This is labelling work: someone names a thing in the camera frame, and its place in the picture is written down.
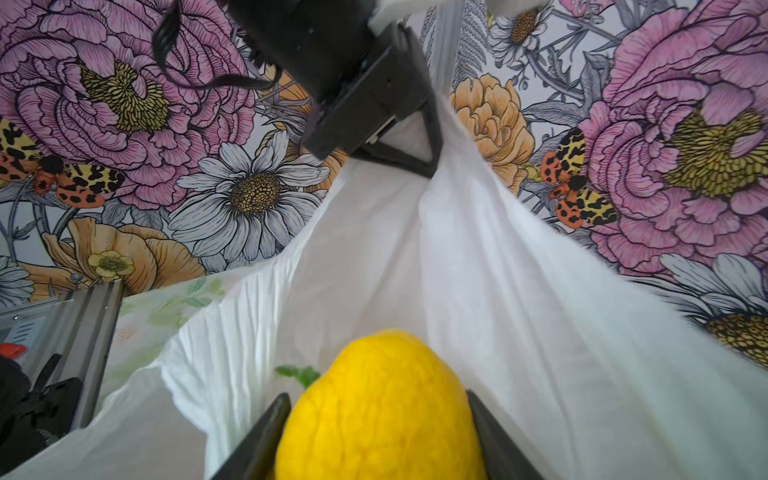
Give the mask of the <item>white plastic bag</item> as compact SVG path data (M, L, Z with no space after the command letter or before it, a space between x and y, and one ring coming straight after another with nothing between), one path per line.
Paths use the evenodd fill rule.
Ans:
M767 373L536 218L447 102L436 174L351 160L91 424L16 479L210 478L277 392L379 330L424 341L548 479L763 479Z

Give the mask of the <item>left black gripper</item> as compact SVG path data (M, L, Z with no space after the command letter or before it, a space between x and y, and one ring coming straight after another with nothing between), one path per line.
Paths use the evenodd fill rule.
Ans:
M443 136L422 46L412 28L391 23L371 44L355 77L318 101L302 147L323 160L336 150L431 179Z

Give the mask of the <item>yellow lemon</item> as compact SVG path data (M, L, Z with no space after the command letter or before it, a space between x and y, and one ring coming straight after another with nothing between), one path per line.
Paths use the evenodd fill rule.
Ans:
M400 330L360 338L300 396L277 479L484 479L468 395L454 371Z

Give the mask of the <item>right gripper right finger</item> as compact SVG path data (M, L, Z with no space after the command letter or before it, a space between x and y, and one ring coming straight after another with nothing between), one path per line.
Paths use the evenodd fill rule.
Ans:
M489 480L542 480L482 400L466 391Z

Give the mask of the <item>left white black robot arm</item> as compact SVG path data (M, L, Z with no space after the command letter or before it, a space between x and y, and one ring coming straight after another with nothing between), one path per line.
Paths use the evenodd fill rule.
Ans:
M301 145L336 150L430 178L443 147L437 95L415 32L402 17L425 1L231 1L265 60L314 105Z

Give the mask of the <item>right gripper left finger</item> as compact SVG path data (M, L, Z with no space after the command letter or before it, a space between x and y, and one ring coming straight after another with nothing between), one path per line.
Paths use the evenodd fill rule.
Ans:
M291 407L289 394L279 394L212 479L270 479Z

